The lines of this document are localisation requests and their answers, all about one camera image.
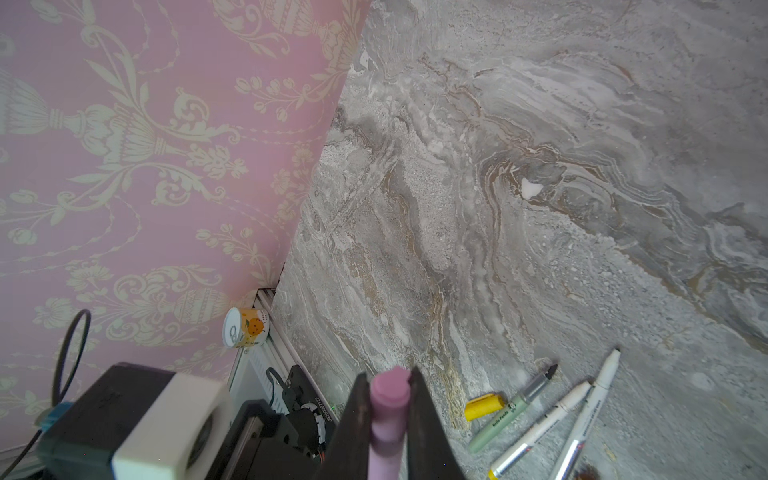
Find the white green pen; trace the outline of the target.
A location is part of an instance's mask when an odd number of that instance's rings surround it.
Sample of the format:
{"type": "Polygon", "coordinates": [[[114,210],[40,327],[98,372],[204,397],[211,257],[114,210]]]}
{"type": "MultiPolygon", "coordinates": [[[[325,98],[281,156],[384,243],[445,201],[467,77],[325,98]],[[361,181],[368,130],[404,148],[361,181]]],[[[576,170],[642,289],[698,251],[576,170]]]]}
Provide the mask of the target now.
{"type": "Polygon", "coordinates": [[[618,370],[620,357],[620,349],[615,348],[604,361],[549,476],[551,480],[568,479],[575,469],[588,435],[605,404],[608,391],[618,370]]]}

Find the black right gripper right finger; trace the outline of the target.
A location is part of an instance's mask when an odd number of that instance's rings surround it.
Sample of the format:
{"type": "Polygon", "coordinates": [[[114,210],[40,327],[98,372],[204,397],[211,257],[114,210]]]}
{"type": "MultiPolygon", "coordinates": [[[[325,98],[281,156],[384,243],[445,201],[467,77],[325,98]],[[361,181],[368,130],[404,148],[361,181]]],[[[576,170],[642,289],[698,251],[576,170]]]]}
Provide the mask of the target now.
{"type": "Polygon", "coordinates": [[[407,424],[408,478],[464,480],[428,386],[418,367],[411,370],[407,424]]]}

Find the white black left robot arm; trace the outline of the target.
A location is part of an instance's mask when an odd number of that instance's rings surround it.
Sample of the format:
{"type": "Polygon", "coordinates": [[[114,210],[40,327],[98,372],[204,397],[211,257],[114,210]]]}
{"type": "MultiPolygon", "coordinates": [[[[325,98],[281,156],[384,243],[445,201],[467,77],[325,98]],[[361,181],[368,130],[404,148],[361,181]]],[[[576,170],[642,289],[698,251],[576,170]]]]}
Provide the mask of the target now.
{"type": "Polygon", "coordinates": [[[311,479],[324,462],[337,421],[305,371],[274,376],[287,407],[244,402],[219,449],[208,479],[311,479]]]}

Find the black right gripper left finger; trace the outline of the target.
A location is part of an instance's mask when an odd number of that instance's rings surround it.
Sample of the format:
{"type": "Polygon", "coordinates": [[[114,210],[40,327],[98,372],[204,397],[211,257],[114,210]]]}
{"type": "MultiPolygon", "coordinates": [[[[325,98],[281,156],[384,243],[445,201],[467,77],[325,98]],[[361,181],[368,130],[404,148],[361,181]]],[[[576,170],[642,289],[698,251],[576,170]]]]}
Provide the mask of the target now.
{"type": "Polygon", "coordinates": [[[313,479],[366,480],[371,421],[370,384],[366,374],[360,373],[352,386],[326,458],[313,479]]]}

